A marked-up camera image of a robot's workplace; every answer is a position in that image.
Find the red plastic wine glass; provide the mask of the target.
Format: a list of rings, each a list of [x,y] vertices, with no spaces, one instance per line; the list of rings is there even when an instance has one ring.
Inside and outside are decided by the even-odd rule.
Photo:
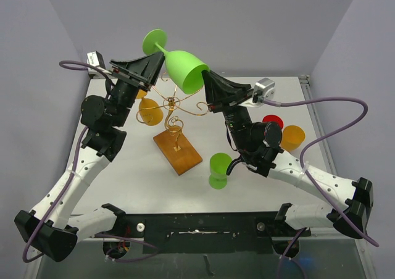
[[[269,123],[269,122],[277,123],[281,129],[283,129],[284,127],[283,120],[277,115],[269,114],[262,119],[262,123]]]

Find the green plastic wine glass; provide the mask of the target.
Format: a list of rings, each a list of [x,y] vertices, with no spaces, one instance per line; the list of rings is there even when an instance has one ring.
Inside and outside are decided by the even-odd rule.
[[[231,164],[231,157],[225,153],[214,154],[209,161],[209,184],[214,189],[223,189],[227,185],[227,168]]]
[[[204,85],[202,72],[209,66],[187,51],[167,51],[167,34],[161,29],[150,31],[143,39],[142,49],[146,55],[157,51],[164,53],[165,66],[170,79],[185,94],[193,94]]]

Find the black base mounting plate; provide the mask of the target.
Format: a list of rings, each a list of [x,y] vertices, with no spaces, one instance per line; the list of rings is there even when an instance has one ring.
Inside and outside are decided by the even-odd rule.
[[[142,238],[161,254],[271,254],[297,231],[277,212],[125,214],[108,234]]]

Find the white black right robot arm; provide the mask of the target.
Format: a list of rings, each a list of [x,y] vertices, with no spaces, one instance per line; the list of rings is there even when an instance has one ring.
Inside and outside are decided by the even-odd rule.
[[[309,193],[324,203],[311,206],[283,204],[275,219],[275,228],[282,235],[294,230],[314,227],[333,227],[341,234],[354,239],[365,239],[376,245],[367,234],[367,224],[373,207],[373,184],[366,178],[350,180],[320,170],[304,160],[306,151],[325,140],[322,136],[307,144],[299,157],[291,155],[280,144],[285,131],[275,122],[253,122],[250,107],[270,105],[295,107],[318,102],[344,101],[360,104],[362,113],[352,122],[331,132],[340,133],[360,122],[367,114],[368,105],[356,98],[327,97],[298,102],[272,100],[275,82],[264,78],[247,85],[227,80],[213,71],[202,72],[208,110],[221,112],[225,118],[228,142],[239,154],[225,171],[230,175],[238,164],[244,164],[252,173],[280,180]]]

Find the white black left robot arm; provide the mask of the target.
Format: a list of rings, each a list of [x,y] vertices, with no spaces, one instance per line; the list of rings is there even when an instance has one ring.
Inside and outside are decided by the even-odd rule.
[[[89,214],[71,214],[93,180],[115,159],[125,138],[124,126],[139,90],[149,91],[156,84],[165,61],[162,52],[135,60],[116,61],[111,73],[73,60],[59,65],[69,70],[92,69],[105,80],[106,95],[90,95],[81,103],[81,131],[72,163],[50,192],[29,211],[21,210],[14,219],[26,243],[22,259],[33,262],[28,250],[34,247],[38,257],[48,256],[56,262],[64,260],[78,242],[108,232],[119,236],[125,231],[124,211],[105,204]]]

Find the orange plastic wine glass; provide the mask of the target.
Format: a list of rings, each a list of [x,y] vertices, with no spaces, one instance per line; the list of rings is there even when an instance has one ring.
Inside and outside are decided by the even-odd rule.
[[[304,130],[297,125],[288,125],[283,129],[281,147],[291,152],[296,150],[305,140],[306,134]]]
[[[150,98],[146,97],[147,92],[139,90],[136,99],[139,100],[136,119],[139,123],[154,126],[161,123],[164,118],[162,106]]]

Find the aluminium frame rail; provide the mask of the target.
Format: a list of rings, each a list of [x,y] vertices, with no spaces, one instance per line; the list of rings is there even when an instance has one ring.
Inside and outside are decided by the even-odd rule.
[[[307,150],[315,144],[321,144],[327,159],[326,165],[334,172],[336,169],[326,140],[360,122],[366,116],[368,106],[357,98],[327,97],[314,99],[308,78],[300,78],[299,82],[306,100],[304,104],[308,106],[309,113],[314,118],[314,128],[317,135],[317,139],[307,144],[301,151],[299,161],[304,171],[304,176],[312,185],[313,192],[317,193],[319,197],[322,197],[331,206],[331,210],[325,215],[325,220],[329,220],[340,233],[355,239],[365,239],[373,244],[374,241],[367,235],[367,224],[373,207],[372,182],[363,177],[358,180],[350,180],[328,174],[313,166],[308,166],[304,161],[304,154]],[[319,102],[336,101],[360,104],[362,113],[345,126],[325,134],[314,105]]]

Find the gold wire wine glass rack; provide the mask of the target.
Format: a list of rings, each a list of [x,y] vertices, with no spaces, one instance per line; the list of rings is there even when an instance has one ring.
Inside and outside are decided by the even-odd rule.
[[[207,103],[203,101],[196,103],[198,113],[188,111],[181,106],[182,102],[198,94],[201,90],[179,98],[177,86],[170,96],[164,96],[155,86],[152,89],[162,98],[162,103],[158,105],[162,106],[164,113],[164,118],[161,121],[164,131],[154,136],[153,140],[176,174],[180,176],[200,164],[202,157],[183,134],[185,124],[179,116],[175,115],[175,111],[180,110],[195,117],[202,117],[209,112],[209,109]]]

